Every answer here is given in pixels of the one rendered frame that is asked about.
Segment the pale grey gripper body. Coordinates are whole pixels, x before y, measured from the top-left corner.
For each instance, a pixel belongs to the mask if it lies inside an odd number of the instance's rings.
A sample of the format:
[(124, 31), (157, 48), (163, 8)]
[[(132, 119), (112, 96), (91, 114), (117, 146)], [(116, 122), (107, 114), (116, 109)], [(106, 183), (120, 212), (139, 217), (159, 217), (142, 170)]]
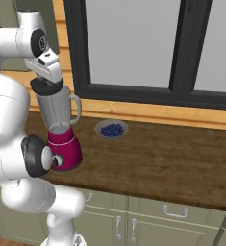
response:
[(62, 79), (61, 67), (58, 59), (46, 60), (45, 58), (25, 59), (25, 65), (38, 76), (57, 83)]

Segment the black blender lid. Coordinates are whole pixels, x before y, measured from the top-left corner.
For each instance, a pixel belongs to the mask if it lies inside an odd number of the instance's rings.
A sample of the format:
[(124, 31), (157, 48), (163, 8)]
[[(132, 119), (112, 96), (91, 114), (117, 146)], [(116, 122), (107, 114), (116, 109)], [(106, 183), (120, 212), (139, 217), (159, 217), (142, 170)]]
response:
[(30, 85), (35, 94), (49, 96), (58, 93), (63, 88), (63, 80), (52, 83), (45, 78), (36, 77), (30, 82)]

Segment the blender with magenta base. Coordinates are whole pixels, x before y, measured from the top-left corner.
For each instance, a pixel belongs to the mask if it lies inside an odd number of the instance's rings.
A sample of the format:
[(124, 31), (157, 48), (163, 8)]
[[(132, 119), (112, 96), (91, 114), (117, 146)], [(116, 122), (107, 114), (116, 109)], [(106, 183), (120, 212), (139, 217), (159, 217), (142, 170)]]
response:
[(81, 99), (64, 86), (56, 94), (38, 95), (37, 100), (48, 131), (47, 146), (54, 155), (52, 169), (68, 171), (76, 168), (82, 162), (83, 154), (72, 126), (82, 115)]

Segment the blueberries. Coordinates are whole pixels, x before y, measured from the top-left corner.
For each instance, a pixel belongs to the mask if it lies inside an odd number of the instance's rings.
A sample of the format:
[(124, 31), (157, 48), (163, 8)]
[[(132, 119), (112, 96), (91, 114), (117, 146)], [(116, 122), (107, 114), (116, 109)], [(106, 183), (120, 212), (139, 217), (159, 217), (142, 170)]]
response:
[(124, 132), (123, 127), (117, 123), (112, 123), (101, 128), (101, 134), (105, 137), (118, 137)]

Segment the grey bowl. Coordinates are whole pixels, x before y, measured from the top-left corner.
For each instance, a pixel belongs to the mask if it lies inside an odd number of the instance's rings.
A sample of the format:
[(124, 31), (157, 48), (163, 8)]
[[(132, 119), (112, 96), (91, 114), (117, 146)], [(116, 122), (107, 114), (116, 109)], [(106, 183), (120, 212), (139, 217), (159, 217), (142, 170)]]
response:
[[(112, 123), (115, 123), (115, 124), (119, 123), (119, 124), (123, 127), (123, 130), (124, 130), (123, 134), (120, 135), (120, 136), (118, 136), (118, 137), (105, 137), (105, 136), (103, 136), (103, 135), (101, 134), (101, 128), (102, 128), (102, 127), (105, 127), (105, 126), (107, 126), (107, 125), (110, 125), (110, 124), (112, 124)], [(95, 132), (96, 132), (98, 135), (104, 137), (105, 139), (115, 140), (115, 139), (118, 139), (118, 138), (120, 138), (120, 137), (126, 135), (126, 134), (128, 133), (129, 127), (128, 127), (128, 125), (127, 125), (125, 122), (123, 122), (123, 121), (121, 121), (121, 120), (117, 120), (117, 119), (106, 119), (106, 120), (102, 120), (102, 121), (100, 121), (99, 123), (97, 123), (96, 126), (95, 126), (95, 128), (94, 128), (94, 130), (95, 130)]]

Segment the green drawer front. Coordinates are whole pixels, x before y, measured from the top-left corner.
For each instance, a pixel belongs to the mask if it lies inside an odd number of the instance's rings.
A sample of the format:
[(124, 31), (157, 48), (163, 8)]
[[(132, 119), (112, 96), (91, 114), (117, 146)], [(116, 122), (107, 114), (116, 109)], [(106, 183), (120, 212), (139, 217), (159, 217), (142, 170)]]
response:
[[(163, 212), (163, 205), (168, 205), (170, 213), (180, 214), (183, 208), (187, 208), (188, 216), (186, 218), (166, 216)], [(129, 198), (129, 212), (217, 228), (221, 226), (226, 215), (226, 212), (221, 210), (204, 209), (137, 197)]]
[(85, 198), (93, 193), (90, 202), (86, 202), (85, 212), (92, 212), (104, 215), (120, 215), (126, 212), (128, 198), (125, 195), (109, 192), (82, 189)]

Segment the green cupboard door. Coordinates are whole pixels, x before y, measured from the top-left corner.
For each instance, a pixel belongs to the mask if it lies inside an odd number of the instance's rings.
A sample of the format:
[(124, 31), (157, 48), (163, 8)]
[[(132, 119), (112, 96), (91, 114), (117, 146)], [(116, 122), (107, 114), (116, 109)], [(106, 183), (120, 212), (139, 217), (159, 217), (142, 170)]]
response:
[(0, 237), (34, 246), (47, 237), (44, 214), (22, 213), (6, 207), (1, 201), (0, 188)]
[[(136, 242), (131, 245), (132, 219), (137, 219)], [(128, 224), (129, 246), (213, 246), (218, 228), (130, 215)]]
[(126, 214), (120, 214), (119, 231), (121, 239), (116, 243), (116, 215), (83, 212), (74, 220), (77, 232), (85, 239), (87, 246), (125, 246)]

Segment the green wall cupboard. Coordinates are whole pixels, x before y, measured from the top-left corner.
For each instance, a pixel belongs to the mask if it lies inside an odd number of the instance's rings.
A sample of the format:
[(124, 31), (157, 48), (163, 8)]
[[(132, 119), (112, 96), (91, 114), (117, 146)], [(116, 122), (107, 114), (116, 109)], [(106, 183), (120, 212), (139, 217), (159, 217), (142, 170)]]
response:
[(53, 0), (0, 0), (0, 70), (29, 71), (34, 60), (32, 32), (44, 35), (43, 46), (59, 54)]

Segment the black window frame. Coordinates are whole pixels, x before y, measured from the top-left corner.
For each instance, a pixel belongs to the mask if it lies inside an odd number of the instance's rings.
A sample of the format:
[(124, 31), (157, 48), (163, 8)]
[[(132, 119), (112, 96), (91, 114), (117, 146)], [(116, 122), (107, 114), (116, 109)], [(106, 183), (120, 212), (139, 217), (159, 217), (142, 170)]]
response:
[(213, 0), (64, 0), (73, 83), (87, 99), (226, 110)]

